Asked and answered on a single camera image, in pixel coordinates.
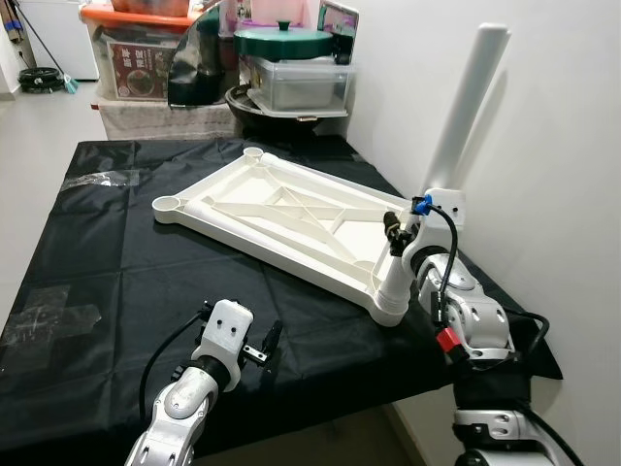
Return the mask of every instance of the blue clip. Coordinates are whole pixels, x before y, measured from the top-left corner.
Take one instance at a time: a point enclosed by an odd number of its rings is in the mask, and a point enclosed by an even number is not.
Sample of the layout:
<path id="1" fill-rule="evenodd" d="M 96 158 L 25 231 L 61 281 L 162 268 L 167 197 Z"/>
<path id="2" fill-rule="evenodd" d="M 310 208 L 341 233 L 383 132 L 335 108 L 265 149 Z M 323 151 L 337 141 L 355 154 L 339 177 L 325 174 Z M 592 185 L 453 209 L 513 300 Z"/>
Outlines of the blue clip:
<path id="1" fill-rule="evenodd" d="M 432 204 L 433 201 L 431 199 L 431 194 L 425 194 L 425 200 L 416 204 L 416 207 L 414 207 L 414 213 L 420 216 L 427 216 L 431 212 L 429 206 Z"/>

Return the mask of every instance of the green pot lid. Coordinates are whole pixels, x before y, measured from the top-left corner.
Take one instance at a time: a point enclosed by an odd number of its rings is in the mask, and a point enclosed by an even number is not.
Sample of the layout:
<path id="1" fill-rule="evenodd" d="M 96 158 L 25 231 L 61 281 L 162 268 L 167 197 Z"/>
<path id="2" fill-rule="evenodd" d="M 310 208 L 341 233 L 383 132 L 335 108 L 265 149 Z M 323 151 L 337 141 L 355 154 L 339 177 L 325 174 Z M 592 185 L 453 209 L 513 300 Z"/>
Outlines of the green pot lid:
<path id="1" fill-rule="evenodd" d="M 235 33 L 235 49 L 240 55 L 252 55 L 270 61 L 307 60 L 332 53 L 332 34 L 312 29 L 288 29 L 288 21 L 279 27 L 257 27 Z"/>

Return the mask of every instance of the black tablecloth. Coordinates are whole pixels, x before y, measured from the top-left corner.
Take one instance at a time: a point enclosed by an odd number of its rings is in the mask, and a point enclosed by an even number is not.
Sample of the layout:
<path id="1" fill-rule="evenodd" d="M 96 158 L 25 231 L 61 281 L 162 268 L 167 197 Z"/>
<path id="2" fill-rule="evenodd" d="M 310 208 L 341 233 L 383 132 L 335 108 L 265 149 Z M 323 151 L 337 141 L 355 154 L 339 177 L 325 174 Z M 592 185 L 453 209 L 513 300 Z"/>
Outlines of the black tablecloth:
<path id="1" fill-rule="evenodd" d="M 238 387 L 220 397 L 198 455 L 449 382 L 429 318 L 417 303 L 412 301 L 401 325 L 383 328 L 338 296 L 180 225 L 153 220 L 155 197 L 201 180 L 247 146 L 255 144 L 78 145 L 66 179 L 133 170 L 139 182 L 86 184 L 58 195 L 0 341 L 3 458 L 19 464 L 122 464 L 143 429 L 137 394 L 148 358 L 205 299 L 237 299 L 252 309 L 249 342 L 255 346 L 277 318 L 284 329 L 268 368 L 246 365 Z M 339 138 L 264 149 L 396 194 Z M 124 177 L 131 178 L 127 172 Z M 490 295 L 516 306 L 476 274 Z M 182 335 L 154 366 L 149 406 L 194 349 L 197 331 Z M 560 375 L 550 372 L 552 366 L 553 360 L 544 375 Z"/>

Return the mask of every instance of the floor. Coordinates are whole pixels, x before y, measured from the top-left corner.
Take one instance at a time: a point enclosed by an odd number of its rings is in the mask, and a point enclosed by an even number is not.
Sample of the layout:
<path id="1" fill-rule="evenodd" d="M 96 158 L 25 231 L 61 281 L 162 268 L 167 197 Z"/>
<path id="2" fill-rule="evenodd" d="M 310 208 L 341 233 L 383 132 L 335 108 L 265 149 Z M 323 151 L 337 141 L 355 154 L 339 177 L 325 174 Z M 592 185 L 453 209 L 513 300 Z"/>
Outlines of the floor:
<path id="1" fill-rule="evenodd" d="M 0 102 L 0 329 L 79 141 L 105 140 L 94 83 Z M 199 460 L 205 466 L 413 464 L 382 408 Z M 415 466 L 422 463 L 414 461 Z"/>

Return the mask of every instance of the white plastic pipe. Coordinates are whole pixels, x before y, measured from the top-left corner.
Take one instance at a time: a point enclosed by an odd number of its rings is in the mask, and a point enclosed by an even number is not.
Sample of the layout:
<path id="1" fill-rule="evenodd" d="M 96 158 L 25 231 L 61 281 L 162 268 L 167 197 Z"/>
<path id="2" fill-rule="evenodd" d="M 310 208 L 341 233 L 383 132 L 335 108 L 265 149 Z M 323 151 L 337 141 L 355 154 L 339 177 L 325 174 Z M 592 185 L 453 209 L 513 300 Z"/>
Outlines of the white plastic pipe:
<path id="1" fill-rule="evenodd" d="M 508 28 L 503 24 L 483 23 L 478 27 L 466 71 L 419 192 L 430 187 L 450 187 L 448 184 L 509 37 Z"/>

